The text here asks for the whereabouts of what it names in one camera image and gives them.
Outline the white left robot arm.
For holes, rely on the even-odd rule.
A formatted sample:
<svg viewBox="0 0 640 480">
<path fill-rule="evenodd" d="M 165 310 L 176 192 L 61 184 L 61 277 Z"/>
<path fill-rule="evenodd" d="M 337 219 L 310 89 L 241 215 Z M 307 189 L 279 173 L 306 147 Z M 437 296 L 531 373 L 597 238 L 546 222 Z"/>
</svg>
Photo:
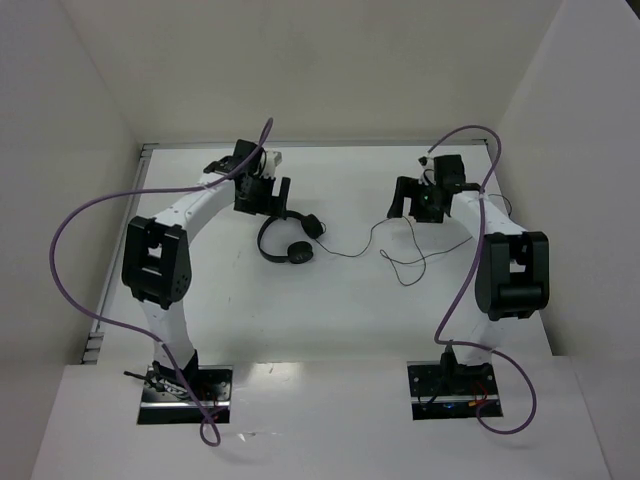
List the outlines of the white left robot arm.
<svg viewBox="0 0 640 480">
<path fill-rule="evenodd" d="M 190 242 L 229 206 L 268 215 L 280 211 L 288 195 L 288 180 L 277 196 L 272 194 L 282 162 L 279 151 L 260 151 L 240 175 L 225 180 L 242 161 L 234 154 L 212 162 L 195 191 L 151 217 L 132 218 L 127 226 L 122 281 L 139 302 L 149 331 L 160 339 L 154 345 L 154 382 L 165 384 L 179 398 L 192 397 L 201 386 L 183 304 L 192 281 Z"/>
</svg>

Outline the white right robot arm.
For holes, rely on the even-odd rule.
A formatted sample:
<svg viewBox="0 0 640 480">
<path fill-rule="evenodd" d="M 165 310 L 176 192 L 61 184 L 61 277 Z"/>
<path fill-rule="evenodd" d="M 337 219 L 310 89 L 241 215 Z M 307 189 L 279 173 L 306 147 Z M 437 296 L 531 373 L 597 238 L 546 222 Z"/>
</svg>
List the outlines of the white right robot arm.
<svg viewBox="0 0 640 480">
<path fill-rule="evenodd" d="M 435 181 L 400 176 L 387 216 L 398 218 L 408 199 L 417 222 L 441 223 L 446 216 L 460 223 L 476 242 L 469 271 L 434 333 L 444 348 L 438 379 L 451 394 L 469 387 L 474 374 L 486 370 L 501 344 L 501 321 L 526 319 L 545 308 L 550 297 L 549 240 L 529 231 L 486 199 L 484 182 L 460 176 Z M 484 326 L 471 340 L 445 339 L 442 334 L 469 287 L 485 315 Z"/>
</svg>

